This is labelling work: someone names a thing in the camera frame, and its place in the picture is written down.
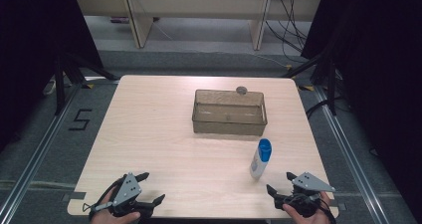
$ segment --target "small round object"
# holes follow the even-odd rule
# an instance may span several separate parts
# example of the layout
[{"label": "small round object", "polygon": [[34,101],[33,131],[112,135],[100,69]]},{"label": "small round object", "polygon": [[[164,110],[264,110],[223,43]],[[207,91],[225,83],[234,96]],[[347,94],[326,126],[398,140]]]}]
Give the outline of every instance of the small round object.
[{"label": "small round object", "polygon": [[246,87],[238,87],[238,88],[236,88],[236,92],[239,95],[245,95],[247,91],[248,91],[248,89],[246,89]]}]

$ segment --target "gray carpet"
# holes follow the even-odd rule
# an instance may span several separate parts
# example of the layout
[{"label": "gray carpet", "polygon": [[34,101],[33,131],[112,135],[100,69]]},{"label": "gray carpet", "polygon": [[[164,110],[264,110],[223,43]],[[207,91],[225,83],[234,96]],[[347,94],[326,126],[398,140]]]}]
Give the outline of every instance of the gray carpet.
[{"label": "gray carpet", "polygon": [[[280,64],[251,55],[203,54],[203,53],[135,53],[101,52],[105,68],[115,75],[178,75],[178,76],[236,76],[236,77],[279,77],[287,69],[282,65],[299,63],[283,56],[266,56]],[[96,74],[83,69],[86,76]],[[310,84],[312,70],[295,77],[300,86]],[[52,146],[47,153],[34,182],[18,207],[11,223],[88,223],[86,217],[72,217],[67,213],[68,202],[63,200],[70,194],[77,183],[91,147],[96,138],[116,85],[94,85],[92,89],[80,89],[71,103]],[[315,92],[300,91],[300,96],[307,110],[317,103]],[[353,146],[362,168],[380,198],[391,223],[416,223],[405,203],[397,192],[378,158],[368,152],[370,143],[360,129],[352,112],[347,110],[344,101],[336,103],[337,118]],[[83,126],[74,118],[80,109],[80,118],[89,119],[85,130],[71,130]],[[0,180],[3,200],[10,185],[26,166],[31,154],[42,139],[55,110],[55,95],[41,99],[34,108],[33,115],[22,128],[21,139],[10,143],[0,154]],[[353,176],[332,134],[322,110],[319,109],[310,118],[316,144],[325,167],[330,184],[338,192],[335,199],[345,207],[340,210],[337,223],[373,223],[366,204],[354,182]],[[249,223],[235,220],[168,220],[151,219],[145,223]],[[275,223],[292,223],[291,220]]]}]

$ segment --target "wooden table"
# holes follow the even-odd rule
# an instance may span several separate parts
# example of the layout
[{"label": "wooden table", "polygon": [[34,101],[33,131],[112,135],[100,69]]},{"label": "wooden table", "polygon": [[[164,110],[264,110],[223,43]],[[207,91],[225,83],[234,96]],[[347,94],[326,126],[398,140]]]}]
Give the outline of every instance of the wooden table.
[{"label": "wooden table", "polygon": [[[270,162],[258,180],[249,165],[259,136],[194,133],[195,91],[234,91],[243,86],[264,93],[268,124],[262,137],[273,146]],[[68,211],[83,212],[125,173],[149,172],[139,184],[138,201],[165,194],[154,217],[288,218],[267,194],[270,184],[289,195],[290,171],[309,171],[327,182],[317,146],[295,83],[290,79],[228,77],[125,76],[115,91],[102,127],[81,174]],[[337,208],[331,208],[333,215]]]}]

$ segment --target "bottle cap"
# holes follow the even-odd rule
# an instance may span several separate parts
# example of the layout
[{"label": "bottle cap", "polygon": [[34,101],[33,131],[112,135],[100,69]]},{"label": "bottle cap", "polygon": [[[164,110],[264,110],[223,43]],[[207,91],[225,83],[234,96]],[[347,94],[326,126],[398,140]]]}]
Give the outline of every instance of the bottle cap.
[{"label": "bottle cap", "polygon": [[260,154],[261,161],[268,162],[271,156],[271,143],[266,138],[262,138],[258,144],[258,152]]}]

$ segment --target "white bottle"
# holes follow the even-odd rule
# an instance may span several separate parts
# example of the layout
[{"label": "white bottle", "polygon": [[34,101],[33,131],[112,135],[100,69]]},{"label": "white bottle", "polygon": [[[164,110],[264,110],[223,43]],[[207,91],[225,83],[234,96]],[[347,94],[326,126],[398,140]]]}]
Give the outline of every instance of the white bottle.
[{"label": "white bottle", "polygon": [[271,156],[271,143],[266,138],[262,138],[258,144],[258,148],[255,151],[254,158],[252,159],[249,171],[251,176],[255,179],[259,179],[263,174],[265,167],[268,164]]}]

